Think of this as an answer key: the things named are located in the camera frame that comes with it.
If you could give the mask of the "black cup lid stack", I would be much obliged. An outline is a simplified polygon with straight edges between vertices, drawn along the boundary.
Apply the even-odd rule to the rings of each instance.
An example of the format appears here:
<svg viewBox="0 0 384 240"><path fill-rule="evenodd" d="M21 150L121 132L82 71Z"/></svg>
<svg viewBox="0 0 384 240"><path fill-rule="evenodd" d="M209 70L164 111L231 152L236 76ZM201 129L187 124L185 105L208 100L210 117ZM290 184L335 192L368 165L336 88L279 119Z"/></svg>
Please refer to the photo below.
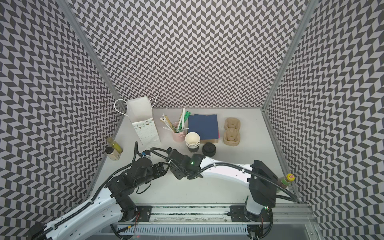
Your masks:
<svg viewBox="0 0 384 240"><path fill-rule="evenodd" d="M207 157L213 157L216 154L217 148L212 143L206 143L203 145L202 153Z"/></svg>

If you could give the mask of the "beige pulp cup carrier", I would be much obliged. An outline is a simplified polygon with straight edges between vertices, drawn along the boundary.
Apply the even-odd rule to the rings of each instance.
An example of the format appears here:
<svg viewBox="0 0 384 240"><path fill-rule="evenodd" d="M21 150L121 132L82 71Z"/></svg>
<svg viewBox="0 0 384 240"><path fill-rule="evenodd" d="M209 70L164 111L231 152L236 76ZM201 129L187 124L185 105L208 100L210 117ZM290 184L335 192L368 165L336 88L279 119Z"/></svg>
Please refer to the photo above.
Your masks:
<svg viewBox="0 0 384 240"><path fill-rule="evenodd" d="M241 121L236 118L227 118L225 120L225 132L223 135L223 142L227 146L236 147L241 141Z"/></svg>

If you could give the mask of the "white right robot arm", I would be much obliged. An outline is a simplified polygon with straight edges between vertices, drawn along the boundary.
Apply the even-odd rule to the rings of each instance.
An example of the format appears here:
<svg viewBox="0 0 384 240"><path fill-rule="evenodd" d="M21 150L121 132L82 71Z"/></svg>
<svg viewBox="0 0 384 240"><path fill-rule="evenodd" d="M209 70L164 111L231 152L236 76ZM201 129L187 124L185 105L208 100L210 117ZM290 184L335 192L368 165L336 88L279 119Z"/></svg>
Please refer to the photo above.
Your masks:
<svg viewBox="0 0 384 240"><path fill-rule="evenodd" d="M164 159L170 165L175 177L195 180L197 178L218 178L246 186L251 195L247 197L245 214L260 216L264 210L276 206L276 199L299 202L299 198L278 184L277 176L262 161L253 164L232 164L210 157L193 154L182 155L176 149L150 148L152 154ZM286 195L277 196L277 189Z"/></svg>

